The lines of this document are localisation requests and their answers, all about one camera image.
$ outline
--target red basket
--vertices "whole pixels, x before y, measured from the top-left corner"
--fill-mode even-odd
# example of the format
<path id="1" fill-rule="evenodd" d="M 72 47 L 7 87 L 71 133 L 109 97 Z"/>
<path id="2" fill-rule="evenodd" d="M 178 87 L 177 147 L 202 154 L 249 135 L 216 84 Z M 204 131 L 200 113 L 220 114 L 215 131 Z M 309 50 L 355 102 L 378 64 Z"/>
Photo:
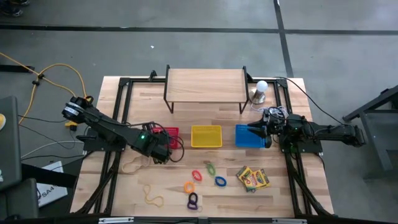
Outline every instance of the red basket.
<path id="1" fill-rule="evenodd" d="M 166 129 L 166 131 L 168 132 L 170 137 L 170 142 L 169 142 L 169 146 L 172 149 L 178 149 L 179 145 L 178 142 L 174 139 L 178 137 L 178 128 L 176 127 L 165 127 L 164 129 Z M 154 133 L 158 133 L 158 132 L 162 132 L 163 129 L 162 128 L 153 128 L 152 131 Z"/>

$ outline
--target plastic basket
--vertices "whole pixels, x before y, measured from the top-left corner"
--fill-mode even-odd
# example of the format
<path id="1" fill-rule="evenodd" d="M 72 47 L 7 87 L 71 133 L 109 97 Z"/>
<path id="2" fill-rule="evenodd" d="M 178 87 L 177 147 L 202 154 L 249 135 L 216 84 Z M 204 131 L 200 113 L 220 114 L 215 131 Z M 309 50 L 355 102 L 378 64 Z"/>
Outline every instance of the plastic basket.
<path id="1" fill-rule="evenodd" d="M 223 135 L 220 125 L 194 125 L 191 132 L 192 147 L 221 147 Z"/>
<path id="2" fill-rule="evenodd" d="M 166 131 L 168 132 L 170 137 L 173 137 L 173 138 L 178 137 L 178 128 L 177 127 L 165 127 L 164 129 L 166 129 Z M 154 133 L 158 133 L 158 132 L 162 132 L 162 131 L 163 131 L 163 129 L 158 128 L 158 127 L 152 129 L 152 132 L 154 132 Z M 169 146 L 172 149 L 178 149 L 178 147 L 179 147 L 178 142 L 173 138 L 170 138 Z"/>
<path id="3" fill-rule="evenodd" d="M 235 126 L 235 146 L 238 147 L 265 147 L 266 139 L 260 138 L 248 130 L 245 124 Z"/>

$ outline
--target red rubber band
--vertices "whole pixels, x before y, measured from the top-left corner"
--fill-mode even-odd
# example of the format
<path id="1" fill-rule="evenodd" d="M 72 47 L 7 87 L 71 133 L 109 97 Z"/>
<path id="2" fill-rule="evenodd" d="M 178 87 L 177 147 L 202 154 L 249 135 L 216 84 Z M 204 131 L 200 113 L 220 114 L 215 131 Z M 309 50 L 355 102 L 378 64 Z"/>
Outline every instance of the red rubber band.
<path id="1" fill-rule="evenodd" d="M 201 177 L 201 174 L 200 174 L 199 170 L 192 171 L 192 176 L 197 181 L 201 181 L 202 180 L 202 177 Z"/>

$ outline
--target yellow basket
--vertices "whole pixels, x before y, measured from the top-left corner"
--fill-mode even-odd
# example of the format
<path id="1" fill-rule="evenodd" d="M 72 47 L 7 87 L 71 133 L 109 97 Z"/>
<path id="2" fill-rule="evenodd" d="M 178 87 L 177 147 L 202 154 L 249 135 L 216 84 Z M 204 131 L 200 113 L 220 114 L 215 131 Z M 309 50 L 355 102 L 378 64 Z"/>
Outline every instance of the yellow basket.
<path id="1" fill-rule="evenodd" d="M 191 131 L 192 147 L 221 147 L 223 135 L 220 125 L 193 125 Z"/>

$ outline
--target blue basket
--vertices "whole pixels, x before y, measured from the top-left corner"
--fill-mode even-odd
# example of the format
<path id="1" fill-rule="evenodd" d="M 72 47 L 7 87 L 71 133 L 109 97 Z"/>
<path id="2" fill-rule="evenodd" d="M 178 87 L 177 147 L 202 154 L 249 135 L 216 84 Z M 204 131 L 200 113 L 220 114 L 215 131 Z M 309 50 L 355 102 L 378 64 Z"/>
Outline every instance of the blue basket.
<path id="1" fill-rule="evenodd" d="M 235 146 L 238 147 L 265 147 L 266 139 L 260 138 L 248 130 L 245 124 L 235 126 Z"/>

